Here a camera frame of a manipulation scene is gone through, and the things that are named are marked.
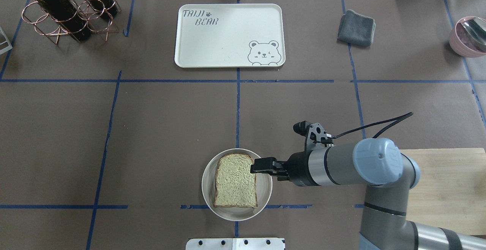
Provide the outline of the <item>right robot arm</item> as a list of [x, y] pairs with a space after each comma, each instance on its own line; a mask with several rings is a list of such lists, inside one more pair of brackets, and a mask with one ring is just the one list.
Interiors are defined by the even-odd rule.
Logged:
[[310, 140], [287, 161], [257, 158], [252, 173], [266, 173], [301, 187], [366, 185], [360, 250], [484, 250], [485, 240], [406, 219], [409, 191], [420, 168], [386, 138], [334, 146]]

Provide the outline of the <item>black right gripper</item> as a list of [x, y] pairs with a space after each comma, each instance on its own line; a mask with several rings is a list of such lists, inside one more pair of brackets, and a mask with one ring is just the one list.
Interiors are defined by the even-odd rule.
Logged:
[[278, 175], [278, 181], [290, 181], [296, 186], [310, 186], [308, 157], [305, 152], [297, 152], [286, 161], [277, 161], [276, 158], [256, 158], [250, 166], [252, 174], [264, 173]]

